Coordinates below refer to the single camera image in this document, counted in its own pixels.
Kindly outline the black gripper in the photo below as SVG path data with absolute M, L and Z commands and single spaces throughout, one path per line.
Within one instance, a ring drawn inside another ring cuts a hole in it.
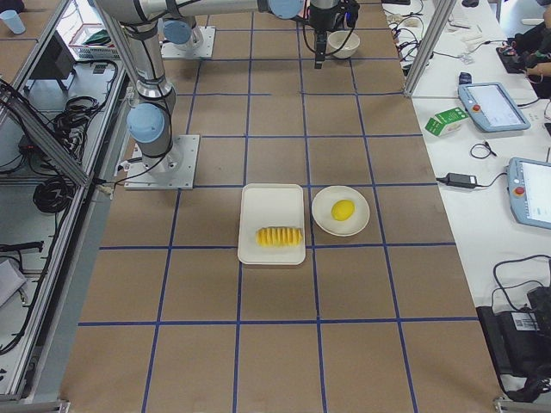
M 344 27 L 354 28 L 359 3 L 354 0 L 312 0 L 308 6 L 308 23 L 315 29 L 314 68 L 320 70 L 326 59 L 327 32 Z

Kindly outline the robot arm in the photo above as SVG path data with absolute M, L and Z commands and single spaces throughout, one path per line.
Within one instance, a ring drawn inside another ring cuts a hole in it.
M 175 45 L 187 45 L 194 37 L 194 18 L 182 14 L 186 6 L 193 1 L 178 3 L 169 1 L 169 10 L 164 14 L 164 37 Z M 329 34 L 338 28 L 347 26 L 351 32 L 356 27 L 360 5 L 356 1 L 258 1 L 257 10 L 270 13 L 283 20 L 299 22 L 304 28 L 310 27 L 314 32 L 314 46 L 308 49 L 314 54 L 314 67 L 320 69 L 328 56 L 340 52 L 328 52 Z
M 222 15 L 259 11 L 281 19 L 296 17 L 302 1 L 97 1 L 96 7 L 114 19 L 127 40 L 116 41 L 119 50 L 130 54 L 137 81 L 139 103 L 127 117 L 128 129 L 141 150 L 146 171 L 164 173 L 182 159 L 174 149 L 172 113 L 176 91 L 166 78 L 158 21 L 171 43 L 190 43 L 198 15 Z

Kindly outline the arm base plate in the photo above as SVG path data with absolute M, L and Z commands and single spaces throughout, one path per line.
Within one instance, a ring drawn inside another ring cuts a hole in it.
M 173 138 L 171 151 L 154 168 L 157 162 L 143 157 L 138 144 L 134 145 L 133 157 L 141 157 L 125 171 L 124 188 L 129 190 L 192 189 L 200 145 L 199 135 L 177 135 Z
M 164 26 L 163 59 L 210 59 L 214 50 L 214 26 Z

